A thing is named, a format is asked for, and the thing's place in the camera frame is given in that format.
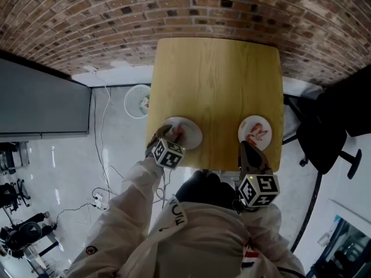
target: white plate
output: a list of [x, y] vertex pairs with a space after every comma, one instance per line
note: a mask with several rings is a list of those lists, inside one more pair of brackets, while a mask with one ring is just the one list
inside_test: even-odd
[[261, 141], [252, 138], [252, 140], [256, 142], [256, 147], [263, 151], [268, 147], [272, 140], [272, 128], [268, 121], [261, 116], [251, 115], [242, 121], [238, 127], [238, 140], [239, 142], [246, 141], [246, 136], [251, 133], [251, 129], [256, 123], [261, 123], [263, 131], [268, 131], [268, 133], [262, 137]]
[[181, 141], [181, 146], [184, 147], [186, 150], [194, 149], [201, 144], [202, 141], [202, 132], [200, 128], [191, 120], [187, 118], [168, 118], [162, 124], [163, 126], [171, 125], [173, 128], [170, 130], [172, 131], [178, 125], [184, 130], [185, 138]]

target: gray wall panel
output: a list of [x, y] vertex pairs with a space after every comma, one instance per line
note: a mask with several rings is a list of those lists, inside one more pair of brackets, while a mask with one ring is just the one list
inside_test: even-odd
[[88, 132], [90, 89], [0, 59], [0, 134]]

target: white wall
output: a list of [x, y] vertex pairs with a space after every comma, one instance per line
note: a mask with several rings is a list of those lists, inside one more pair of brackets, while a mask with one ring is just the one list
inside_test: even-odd
[[75, 74], [72, 79], [81, 82], [86, 86], [104, 86], [104, 85], [131, 85], [137, 83], [151, 83], [153, 66], [119, 67], [109, 70], [99, 70]]
[[350, 164], [338, 158], [330, 172], [322, 177], [317, 200], [296, 256], [307, 273], [322, 254], [317, 242], [332, 226], [336, 215], [371, 237], [371, 134], [349, 137], [343, 148], [355, 156], [362, 150], [362, 160], [352, 180], [347, 177]]
[[[138, 83], [152, 82], [153, 66], [136, 66], [128, 65], [109, 70], [100, 70], [96, 72], [87, 72], [75, 74], [73, 80], [83, 83], [86, 86], [104, 86], [104, 85], [131, 85]], [[283, 77], [283, 92], [293, 96], [305, 96], [316, 99], [322, 92], [322, 87], [313, 85], [306, 81]]]

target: cable cord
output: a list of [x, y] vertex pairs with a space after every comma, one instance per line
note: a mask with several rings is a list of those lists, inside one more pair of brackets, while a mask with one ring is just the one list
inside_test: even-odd
[[109, 191], [108, 189], [104, 189], [104, 188], [95, 188], [95, 189], [92, 190], [92, 197], [93, 197], [94, 199], [96, 199], [96, 200], [98, 199], [98, 197], [95, 197], [95, 196], [94, 196], [94, 191], [97, 190], [97, 189], [101, 189], [102, 191], [106, 191], [106, 192], [111, 193], [111, 194], [113, 194], [113, 195], [115, 195], [115, 196], [118, 196], [117, 193], [111, 192], [111, 191]]
[[91, 204], [91, 203], [85, 203], [84, 205], [81, 205], [81, 206], [78, 207], [77, 209], [64, 209], [62, 212], [60, 212], [60, 213], [57, 215], [57, 219], [56, 219], [56, 224], [55, 224], [55, 226], [58, 225], [58, 219], [59, 219], [59, 216], [60, 216], [63, 212], [65, 212], [65, 211], [77, 211], [77, 210], [80, 210], [82, 207], [85, 207], [85, 206], [87, 206], [87, 205], [91, 205], [91, 206], [93, 206], [94, 208], [97, 208], [98, 210], [106, 210], [105, 208], [104, 208], [104, 209], [101, 209], [101, 208], [97, 207], [97, 205], [94, 205], [94, 204]]
[[[159, 199], [156, 200], [156, 201], [154, 201], [153, 204], [162, 201], [162, 209], [163, 209], [164, 206], [165, 206], [165, 202], [168, 200], [168, 199], [166, 198], [166, 187], [170, 184], [170, 176], [171, 176], [171, 174], [172, 174], [172, 171], [173, 171], [173, 170], [170, 170], [170, 172], [169, 172], [169, 182], [168, 182], [168, 183], [166, 183], [165, 172], [162, 171], [163, 188], [157, 188], [157, 190], [156, 190], [156, 195], [158, 196]], [[159, 196], [159, 195], [158, 195], [158, 191], [159, 191], [159, 190], [162, 192], [162, 196]]]
[[120, 173], [118, 173], [118, 171], [116, 170], [116, 168], [114, 167], [114, 166], [111, 166], [111, 165], [109, 165], [107, 168], [105, 168], [105, 169], [103, 169], [103, 172], [106, 172], [106, 170], [108, 169], [108, 168], [112, 168], [112, 169], [114, 169], [115, 170], [115, 172], [123, 179], [123, 180], [125, 180], [125, 178], [120, 174]]
[[[103, 81], [101, 78], [99, 78], [97, 75], [97, 73], [95, 72], [94, 76], [98, 79], [100, 79], [102, 82], [105, 83], [105, 81]], [[103, 138], [102, 138], [102, 129], [103, 129], [103, 124], [104, 124], [104, 117], [106, 115], [106, 110], [108, 108], [108, 105], [111, 101], [111, 94], [108, 92], [107, 90], [107, 87], [106, 85], [104, 85], [104, 88], [106, 89], [106, 92], [108, 94], [108, 101], [107, 101], [107, 104], [106, 104], [106, 107], [104, 108], [104, 112], [103, 112], [103, 116], [102, 116], [102, 123], [101, 123], [101, 126], [100, 126], [100, 131], [99, 131], [99, 136], [100, 136], [100, 141], [101, 141], [101, 150], [99, 152], [98, 150], [98, 145], [97, 145], [97, 134], [96, 134], [96, 108], [97, 108], [97, 98], [96, 98], [96, 95], [94, 94], [93, 90], [91, 89], [92, 91], [92, 95], [94, 96], [94, 143], [95, 143], [95, 147], [96, 147], [96, 151], [97, 151], [97, 154], [98, 154], [98, 159], [99, 159], [99, 162], [100, 162], [100, 165], [102, 167], [102, 170], [103, 170], [103, 177], [104, 177], [104, 183], [107, 187], [107, 189], [109, 191], [110, 190], [110, 182], [108, 180], [108, 176], [106, 174], [106, 169], [107, 168], [104, 168], [104, 164], [103, 164]], [[108, 200], [111, 200], [111, 194], [109, 193], [108, 194]]]

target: table top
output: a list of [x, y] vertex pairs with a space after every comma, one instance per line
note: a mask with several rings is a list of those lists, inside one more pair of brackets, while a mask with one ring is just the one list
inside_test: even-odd
[[283, 89], [275, 47], [215, 38], [165, 38], [158, 42], [147, 121], [149, 142], [163, 121], [191, 119], [201, 145], [187, 151], [182, 166], [238, 170], [238, 127], [260, 115], [272, 127], [264, 150], [279, 169], [283, 135]]

